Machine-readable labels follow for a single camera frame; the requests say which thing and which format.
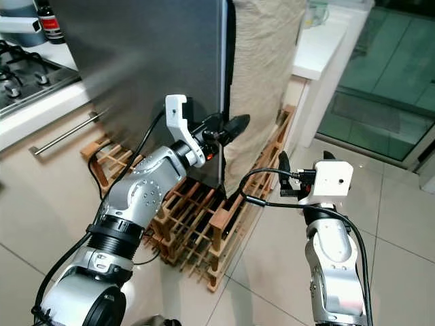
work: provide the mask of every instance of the white countertop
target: white countertop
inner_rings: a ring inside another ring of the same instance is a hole
[[[345,35],[348,25],[341,19],[340,7],[330,5],[329,8],[330,15],[325,24],[302,30],[294,75],[319,80]],[[66,44],[46,42],[25,50],[38,52],[48,60],[77,69]],[[0,151],[89,101],[80,81],[7,116],[0,121]]]
[[[293,75],[319,80],[345,36],[348,21],[339,6],[328,6],[330,15],[320,26],[303,29],[294,58]]]

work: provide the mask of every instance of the black cable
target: black cable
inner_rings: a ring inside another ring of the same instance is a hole
[[[253,204],[257,204],[260,206],[271,206],[271,207],[283,207],[283,208],[290,208],[290,209],[311,209],[313,211],[322,212],[325,214],[328,214],[332,218],[339,219],[340,221],[343,221],[347,223],[352,231],[355,233],[355,236],[358,241],[358,245],[360,247],[361,251],[361,260],[362,260],[362,278],[363,278],[363,286],[364,286],[364,304],[366,306],[366,316],[367,316],[367,325],[373,326],[373,320],[372,320],[372,304],[371,304],[371,298],[370,298],[370,286],[368,284],[368,263],[367,263],[367,253],[366,253],[366,247],[364,246],[364,241],[362,239],[362,236],[360,234],[360,231],[357,229],[356,225],[353,224],[353,222],[348,219],[346,216],[336,212],[331,211],[330,209],[325,209],[323,207],[318,206],[312,206],[312,205],[301,205],[301,204],[281,204],[278,202],[268,202],[266,200],[263,200],[259,197],[254,197],[247,195],[243,188],[245,187],[245,184],[249,177],[251,175],[254,175],[256,173],[263,173],[263,172],[270,172],[270,173],[277,173],[280,175],[285,175],[294,179],[299,178],[298,173],[291,173],[284,170],[279,170],[277,168],[256,168],[254,170],[249,171],[240,181],[239,184],[239,191],[240,195],[246,199],[246,201],[251,202]]]
[[[124,169],[121,171],[121,173],[117,176],[117,178],[115,179],[115,181],[111,184],[110,188],[107,190],[106,194],[103,197],[103,200],[100,202],[100,205],[98,207],[97,213],[95,215],[94,221],[92,222],[92,224],[96,224],[97,221],[99,220],[99,217],[101,216],[101,212],[103,210],[104,207],[104,201],[107,198],[107,195],[109,194],[110,190],[112,189],[112,187],[115,185],[115,183],[117,183],[119,180],[121,180],[124,175],[127,173],[127,171],[129,170],[129,168],[132,166],[133,162],[135,161],[135,158],[139,155],[139,153],[141,152],[141,150],[143,149],[143,146],[145,145],[146,141],[148,140],[148,138],[151,135],[151,132],[153,131],[153,129],[156,127],[158,121],[160,120],[160,118],[164,116],[164,110],[162,110],[152,121],[150,127],[148,128],[147,132],[145,133],[145,135],[142,138],[142,141],[140,142],[140,144],[136,147],[135,152],[133,153],[133,155],[130,157],[130,160],[128,161],[127,165],[124,167]],[[41,285],[39,286],[36,298],[35,298],[35,305],[34,307],[32,307],[31,312],[32,314],[35,316],[34,318],[34,324],[36,324],[36,318],[38,319],[47,319],[46,323],[48,323],[51,326],[51,322],[49,320],[49,316],[44,314],[42,312],[41,309],[41,303],[42,303],[42,298],[44,297],[44,293],[47,289],[48,283],[50,282],[51,278],[53,277],[54,273],[66,262],[66,260],[68,258],[71,257],[71,255],[73,253],[75,253],[88,239],[90,238],[90,233],[86,232],[84,234],[84,236],[78,240],[76,242],[75,245],[73,245],[50,269],[50,271],[46,274],[46,276],[44,277],[44,279],[42,280]]]
[[[99,180],[97,179],[97,176],[95,175],[94,171],[92,170],[92,167],[90,166],[92,161],[95,160],[97,158],[97,154],[105,147],[111,145],[111,142],[108,142],[106,145],[104,146],[100,146],[94,153],[92,153],[91,157],[88,160],[88,170],[90,175],[92,175],[92,178],[95,180],[95,183],[97,184],[98,187],[98,192],[100,195],[100,200],[103,200],[103,190],[101,189],[101,185]]]
[[[143,236],[147,236],[147,237],[149,237],[149,238],[152,237],[151,234],[146,234],[146,233],[145,233]],[[157,249],[157,254],[155,254],[155,256],[153,256],[153,258],[151,258],[150,260],[144,261],[143,263],[133,263],[133,265],[135,265],[135,266],[139,266],[139,265],[145,265],[145,264],[148,264],[148,263],[150,263],[151,261],[155,260],[159,255],[160,255],[160,249]]]
[[[155,260],[159,255],[160,255],[160,249],[157,250],[157,254],[155,254],[155,255],[153,256],[153,258],[151,258],[150,260],[144,261],[144,262],[142,262],[142,263],[133,263],[133,264],[134,264],[135,266],[148,264],[148,263],[150,263],[151,261]]]

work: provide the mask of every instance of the stainless steel refrigerator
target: stainless steel refrigerator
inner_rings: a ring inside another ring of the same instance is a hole
[[[217,112],[228,117],[231,0],[56,0],[52,7],[113,141],[134,149],[167,94],[189,96],[195,122]],[[172,142],[162,119],[143,153]],[[191,177],[217,187],[222,155]]]

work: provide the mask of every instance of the cabinet handle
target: cabinet handle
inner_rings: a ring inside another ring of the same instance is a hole
[[[47,149],[49,149],[51,146],[57,144],[59,141],[62,141],[63,139],[67,138],[68,136],[72,135],[74,132],[78,131],[79,129],[82,129],[83,127],[87,126],[88,124],[90,124],[93,121],[97,121],[98,118],[99,118],[99,115],[94,113],[94,112],[92,112],[91,113],[91,117],[89,119],[87,119],[86,121],[83,121],[78,126],[72,128],[71,130],[68,130],[65,134],[60,135],[59,137],[57,137],[56,139],[50,141],[49,143],[46,143],[41,148],[38,148],[36,146],[30,147],[29,151],[32,153],[33,156],[36,157],[40,153],[42,153],[42,152],[46,151]]]

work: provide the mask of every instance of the white cabinet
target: white cabinet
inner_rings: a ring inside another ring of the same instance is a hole
[[[103,130],[91,123],[40,159],[29,148],[87,120],[91,109],[81,107],[0,153],[0,243],[43,273],[93,220],[98,191],[80,149]]]
[[[293,75],[287,86],[283,98],[283,106],[291,105],[296,108],[292,125],[287,135],[287,141],[284,145],[284,149],[288,153],[291,153],[298,144],[310,113],[310,110],[306,107],[306,99],[312,83],[309,79]]]

